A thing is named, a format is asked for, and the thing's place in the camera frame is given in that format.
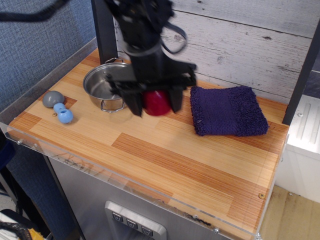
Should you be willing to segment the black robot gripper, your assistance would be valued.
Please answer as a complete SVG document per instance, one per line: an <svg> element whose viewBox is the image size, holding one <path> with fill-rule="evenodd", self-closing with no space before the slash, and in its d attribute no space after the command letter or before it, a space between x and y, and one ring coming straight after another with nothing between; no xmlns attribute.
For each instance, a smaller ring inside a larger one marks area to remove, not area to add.
<svg viewBox="0 0 320 240"><path fill-rule="evenodd" d="M178 61L167 56L160 44L149 49L126 46L131 63L116 70L104 72L111 92L122 97L130 111L142 116L142 93L168 90L171 109L177 113L182 108L183 92L196 84L194 63Z"/></svg>

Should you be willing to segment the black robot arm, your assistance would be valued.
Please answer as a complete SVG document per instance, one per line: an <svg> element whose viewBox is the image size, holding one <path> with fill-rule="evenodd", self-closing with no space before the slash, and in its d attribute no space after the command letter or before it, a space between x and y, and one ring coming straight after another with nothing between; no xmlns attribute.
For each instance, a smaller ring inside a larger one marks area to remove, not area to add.
<svg viewBox="0 0 320 240"><path fill-rule="evenodd" d="M171 59L164 52L168 48L161 39L163 28L187 37L169 22L174 16L172 1L108 0L106 4L119 24L125 52L131 60L105 75L112 93L119 95L139 117L143 111L180 111L184 90L197 83L197 66Z"/></svg>

